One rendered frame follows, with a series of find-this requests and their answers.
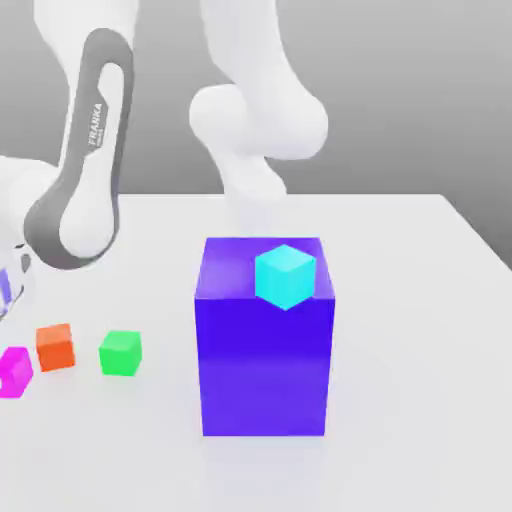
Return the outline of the small cyan cube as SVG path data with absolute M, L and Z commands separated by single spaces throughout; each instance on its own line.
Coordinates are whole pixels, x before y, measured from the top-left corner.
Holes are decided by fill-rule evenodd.
M 255 296 L 287 311 L 311 298 L 316 258 L 283 244 L 255 258 Z

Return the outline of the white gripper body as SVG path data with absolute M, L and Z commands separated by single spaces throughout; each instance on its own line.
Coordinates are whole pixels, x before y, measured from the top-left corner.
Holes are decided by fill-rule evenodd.
M 24 291 L 24 272 L 20 265 L 0 269 L 0 321 L 9 313 Z

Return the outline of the small magenta cube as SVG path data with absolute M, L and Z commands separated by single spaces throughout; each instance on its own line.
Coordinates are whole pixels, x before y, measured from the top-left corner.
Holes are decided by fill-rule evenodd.
M 26 347 L 8 347 L 0 357 L 0 398 L 20 398 L 33 377 Z

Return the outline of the large blue box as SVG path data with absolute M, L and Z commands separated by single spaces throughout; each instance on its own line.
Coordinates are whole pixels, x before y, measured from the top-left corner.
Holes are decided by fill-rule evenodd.
M 255 293 L 256 258 L 283 245 L 315 263 L 313 293 L 288 310 Z M 335 304 L 319 239 L 207 238 L 194 297 L 204 435 L 323 435 Z

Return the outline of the small green cube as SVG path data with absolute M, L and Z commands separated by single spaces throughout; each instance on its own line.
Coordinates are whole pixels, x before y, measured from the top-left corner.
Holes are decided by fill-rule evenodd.
M 104 375 L 134 376 L 142 360 L 139 331 L 109 331 L 98 349 Z

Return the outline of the small orange cube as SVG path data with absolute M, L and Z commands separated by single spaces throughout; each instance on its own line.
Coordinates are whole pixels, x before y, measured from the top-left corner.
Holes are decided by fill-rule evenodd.
M 36 330 L 36 351 L 43 372 L 75 365 L 75 353 L 69 323 Z

